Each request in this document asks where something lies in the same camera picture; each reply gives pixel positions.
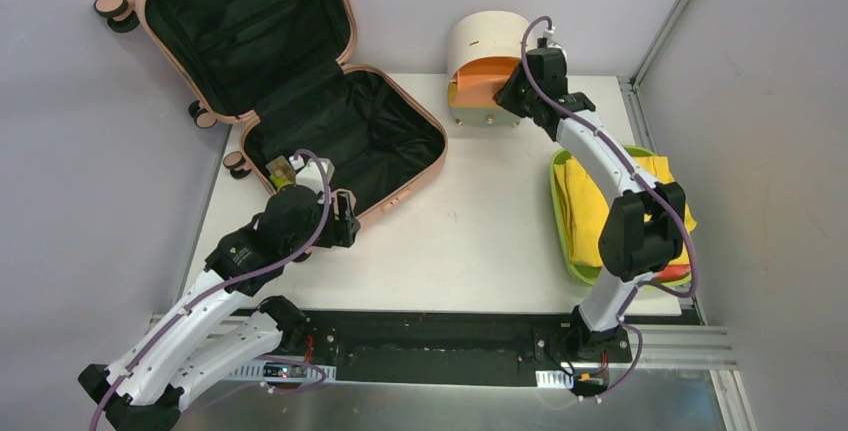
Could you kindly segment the yellow cloth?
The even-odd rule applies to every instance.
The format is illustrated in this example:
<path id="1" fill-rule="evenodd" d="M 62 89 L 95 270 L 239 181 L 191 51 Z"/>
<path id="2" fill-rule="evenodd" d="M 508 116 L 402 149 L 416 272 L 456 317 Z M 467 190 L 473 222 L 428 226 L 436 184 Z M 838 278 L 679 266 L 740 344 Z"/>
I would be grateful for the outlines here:
<path id="1" fill-rule="evenodd" d="M 634 160 L 661 183 L 675 181 L 668 157 L 645 156 L 634 157 Z M 565 193 L 565 229 L 571 243 L 569 258 L 576 264 L 600 266 L 602 261 L 598 240 L 609 214 L 609 206 L 598 186 L 574 157 L 567 158 L 564 164 L 555 165 L 554 170 L 557 185 Z M 697 225 L 688 204 L 685 206 L 684 223 L 689 232 Z M 690 258 L 685 247 L 681 256 L 669 263 L 669 266 L 689 265 Z"/>

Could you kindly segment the green plastic tray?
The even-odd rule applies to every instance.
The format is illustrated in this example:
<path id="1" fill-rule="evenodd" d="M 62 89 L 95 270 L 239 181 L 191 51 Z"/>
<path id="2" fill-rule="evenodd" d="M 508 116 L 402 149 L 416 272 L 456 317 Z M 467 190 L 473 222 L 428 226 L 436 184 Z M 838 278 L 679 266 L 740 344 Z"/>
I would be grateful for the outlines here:
<path id="1" fill-rule="evenodd" d="M 650 151 L 648 149 L 636 147 L 636 146 L 625 146 L 625 150 L 633 158 L 634 157 L 645 157 L 645 156 L 659 156 L 659 155 L 656 155 L 655 153 L 653 153 L 652 151 Z M 565 210 L 564 194 L 565 193 L 560 191 L 560 188 L 559 188 L 559 186 L 557 185 L 557 182 L 556 182 L 557 180 L 556 180 L 555 170 L 554 170 L 555 165 L 564 164 L 566 159 L 569 158 L 569 157 L 574 157 L 574 156 L 569 151 L 562 149 L 562 150 L 556 152 L 552 156 L 552 158 L 550 160 L 550 164 L 549 164 L 550 188 L 551 188 L 551 195 L 552 195 L 552 202 L 553 202 L 554 219 L 555 219 L 558 234 L 559 234 L 559 237 L 560 237 L 564 261 L 565 261 L 565 265 L 566 265 L 568 272 L 573 277 L 578 279 L 579 281 L 583 282 L 584 284 L 591 286 L 591 285 L 594 285 L 596 280 L 598 279 L 598 277 L 600 275 L 602 264 L 600 266 L 597 266 L 597 267 L 593 267 L 593 266 L 589 266 L 589 265 L 576 264 L 575 262 L 572 262 L 572 260 L 569 258 L 569 251 L 570 251 L 570 248 L 571 248 L 571 243 L 569 243 L 569 238 L 567 238 L 567 236 L 566 236 L 566 229 L 565 229 L 566 228 L 565 218 L 564 218 L 564 214 L 565 214 L 565 211 L 564 211 Z M 664 284 L 666 286 L 676 287 L 676 286 L 682 286 L 684 284 L 687 284 L 690 281 L 691 281 L 691 274 L 690 274 L 690 278 L 686 282 L 677 281 L 677 282 L 674 282 L 674 283 L 661 283 L 661 282 L 660 283 Z"/>

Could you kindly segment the yellow green spray bottle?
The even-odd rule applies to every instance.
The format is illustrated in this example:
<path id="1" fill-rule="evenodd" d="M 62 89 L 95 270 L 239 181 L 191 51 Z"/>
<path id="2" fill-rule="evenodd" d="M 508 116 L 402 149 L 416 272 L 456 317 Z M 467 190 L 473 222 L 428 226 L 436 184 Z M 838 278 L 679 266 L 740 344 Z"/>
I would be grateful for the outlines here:
<path id="1" fill-rule="evenodd" d="M 293 178 L 289 178 L 285 174 L 280 176 L 272 174 L 269 176 L 269 181 L 276 192 L 279 192 L 283 188 L 294 185 L 296 183 Z"/>

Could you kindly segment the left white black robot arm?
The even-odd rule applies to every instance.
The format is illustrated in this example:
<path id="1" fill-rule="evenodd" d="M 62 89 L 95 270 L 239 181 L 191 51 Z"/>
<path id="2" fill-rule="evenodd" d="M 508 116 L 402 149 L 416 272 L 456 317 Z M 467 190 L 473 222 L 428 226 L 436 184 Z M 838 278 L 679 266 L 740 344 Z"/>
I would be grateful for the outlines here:
<path id="1" fill-rule="evenodd" d="M 352 192 L 288 185 L 263 212 L 223 236 L 184 296 L 122 357 L 90 364 L 78 382 L 97 407 L 89 422 L 116 430 L 170 430 L 192 402 L 239 366 L 306 347 L 307 316 L 289 299 L 263 299 L 246 322 L 209 341 L 286 265 L 314 247 L 353 245 L 360 229 Z"/>

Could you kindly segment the red white tie-dye cloth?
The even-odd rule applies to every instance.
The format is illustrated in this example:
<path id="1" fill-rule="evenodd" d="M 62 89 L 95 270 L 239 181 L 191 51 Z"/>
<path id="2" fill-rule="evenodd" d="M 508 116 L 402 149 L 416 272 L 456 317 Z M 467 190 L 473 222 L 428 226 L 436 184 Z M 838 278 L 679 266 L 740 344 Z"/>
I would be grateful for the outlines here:
<path id="1" fill-rule="evenodd" d="M 659 272 L 655 279 L 661 283 L 686 282 L 690 278 L 691 266 L 689 264 L 669 264 Z"/>

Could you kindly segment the pink hard-shell suitcase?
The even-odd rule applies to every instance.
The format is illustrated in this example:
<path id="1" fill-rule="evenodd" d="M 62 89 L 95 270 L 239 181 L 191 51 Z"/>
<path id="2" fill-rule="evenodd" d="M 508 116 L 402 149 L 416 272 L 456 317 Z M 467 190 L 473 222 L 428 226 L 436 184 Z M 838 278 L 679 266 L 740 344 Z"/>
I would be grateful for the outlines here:
<path id="1" fill-rule="evenodd" d="M 224 158 L 276 191 L 272 163 L 300 148 L 332 161 L 333 190 L 369 228 L 442 170 L 444 127 L 382 70 L 354 64 L 349 0 L 95 0 L 116 33 L 143 28 L 194 95 L 194 123 L 241 124 Z"/>

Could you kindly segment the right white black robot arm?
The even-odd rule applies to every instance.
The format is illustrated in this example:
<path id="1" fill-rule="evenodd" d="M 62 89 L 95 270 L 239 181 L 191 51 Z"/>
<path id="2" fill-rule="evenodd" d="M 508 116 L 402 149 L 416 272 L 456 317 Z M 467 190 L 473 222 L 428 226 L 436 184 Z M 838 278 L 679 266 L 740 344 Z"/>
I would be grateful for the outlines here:
<path id="1" fill-rule="evenodd" d="M 558 48 L 523 52 L 495 101 L 532 120 L 569 151 L 609 207 L 598 239 L 600 275 L 574 309 L 565 337 L 573 356 L 593 360 L 615 339 L 638 290 L 682 254 L 685 192 L 638 166 L 604 129 L 594 103 L 582 92 L 569 92 L 566 59 Z"/>

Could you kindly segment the cream three-drawer round cabinet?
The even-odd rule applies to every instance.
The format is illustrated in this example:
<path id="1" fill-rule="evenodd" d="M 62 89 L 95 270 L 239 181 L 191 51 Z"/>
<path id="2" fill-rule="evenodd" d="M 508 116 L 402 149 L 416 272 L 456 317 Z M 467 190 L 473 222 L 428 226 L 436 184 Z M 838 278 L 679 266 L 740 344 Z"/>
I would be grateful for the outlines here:
<path id="1" fill-rule="evenodd" d="M 447 42 L 447 103 L 457 125 L 519 125 L 520 118 L 499 107 L 494 95 L 520 64 L 529 21 L 509 11 L 466 16 Z"/>

